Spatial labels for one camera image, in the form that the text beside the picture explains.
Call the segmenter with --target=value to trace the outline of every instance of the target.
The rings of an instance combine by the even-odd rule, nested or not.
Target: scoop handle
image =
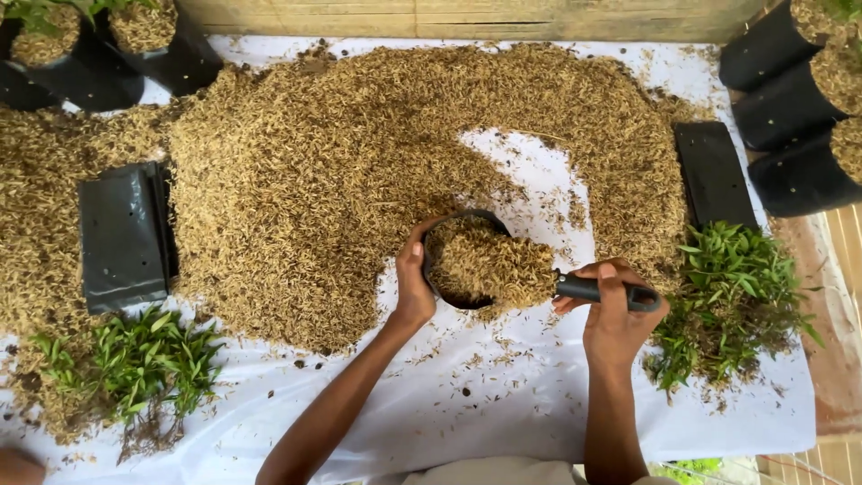
[[[598,280],[581,278],[574,274],[562,274],[558,269],[554,272],[557,274],[557,289],[554,294],[601,303]],[[652,288],[637,287],[628,283],[622,285],[626,287],[626,299],[630,312],[655,312],[661,306],[661,297]],[[652,303],[641,303],[644,300],[651,300]]]

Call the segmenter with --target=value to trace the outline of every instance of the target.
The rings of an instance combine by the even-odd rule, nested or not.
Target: white plastic sheet
[[[227,60],[256,67],[292,59],[314,41],[260,36],[211,39]],[[339,57],[342,49],[356,55],[377,46],[470,43],[329,41],[331,52]],[[571,42],[560,45],[573,46]],[[714,68],[693,53],[692,46],[579,42],[572,48],[578,57],[616,57],[647,85],[663,86],[681,98],[698,103],[709,100],[718,119],[728,124],[741,163],[745,163],[729,114],[728,95]],[[168,99],[154,85],[145,96],[150,101]],[[517,132],[506,140],[495,137],[493,130],[464,133],[462,141],[497,161],[501,171],[528,188],[529,201],[516,211],[506,206],[492,208],[513,235],[569,249],[556,261],[562,270],[593,261],[591,225],[575,231],[566,223],[560,233],[552,218],[557,213],[567,217],[570,188],[583,200],[588,190],[577,180],[577,172],[567,169],[564,154]],[[758,220],[765,225],[762,208],[748,185]],[[524,211],[534,217],[514,216]],[[380,277],[378,304],[384,313],[396,303],[395,288],[390,261]],[[176,307],[178,302],[167,304]],[[191,314],[188,304],[184,306]],[[553,318],[548,303],[512,312],[493,324],[471,324],[466,314],[440,302],[431,323],[386,369],[356,424],[315,481],[348,482],[499,455],[578,463],[583,454],[587,404],[588,373],[581,344],[585,316],[586,310],[579,309]],[[365,347],[377,331],[365,335],[357,348]],[[10,337],[2,346],[13,341]],[[5,442],[48,458],[53,472],[49,483],[250,483],[272,445],[349,361],[345,356],[306,356],[301,350],[236,340],[230,340],[217,358],[224,364],[223,384],[217,389],[221,398],[186,420],[186,436],[173,453],[133,457],[116,467],[119,429],[104,430],[93,439],[62,448],[41,430],[23,425],[16,416],[0,421]],[[297,360],[303,361],[304,368],[296,365]],[[675,460],[812,447],[814,391],[801,347],[788,356],[778,356],[776,361],[764,356],[762,373],[761,383],[725,394],[728,408],[719,413],[715,402],[703,403],[698,385],[680,390],[669,405],[665,393],[657,391],[636,365],[637,426],[645,457]],[[3,401],[11,401],[8,392]]]

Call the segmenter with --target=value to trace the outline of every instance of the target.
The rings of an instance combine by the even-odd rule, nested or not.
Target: person's left hand
[[[432,217],[413,228],[401,252],[395,258],[398,274],[398,305],[386,322],[387,325],[408,327],[413,332],[425,325],[434,312],[437,302],[431,287],[422,277],[422,260],[425,252],[420,240],[422,235],[442,217]]]

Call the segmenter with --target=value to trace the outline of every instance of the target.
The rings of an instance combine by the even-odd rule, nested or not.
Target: fingernail
[[[605,278],[613,278],[616,276],[616,268],[612,264],[603,264],[602,266],[598,267],[598,275],[603,280]]]

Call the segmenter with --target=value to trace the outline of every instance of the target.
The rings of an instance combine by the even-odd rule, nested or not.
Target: hand
[[[622,258],[594,262],[573,273],[582,278],[598,279],[602,303],[559,296],[552,302],[554,312],[562,315],[581,305],[592,304],[584,329],[584,350],[590,369],[631,375],[640,347],[667,315],[670,305],[660,297],[661,306],[655,312],[630,312],[622,283],[648,285]]]
[[[406,326],[408,330],[415,333],[437,311],[434,293],[422,277],[422,260],[425,251],[419,241],[422,235],[440,219],[442,217],[432,217],[414,227],[401,252],[395,258],[395,270],[398,274],[398,305],[386,322],[388,326]]]

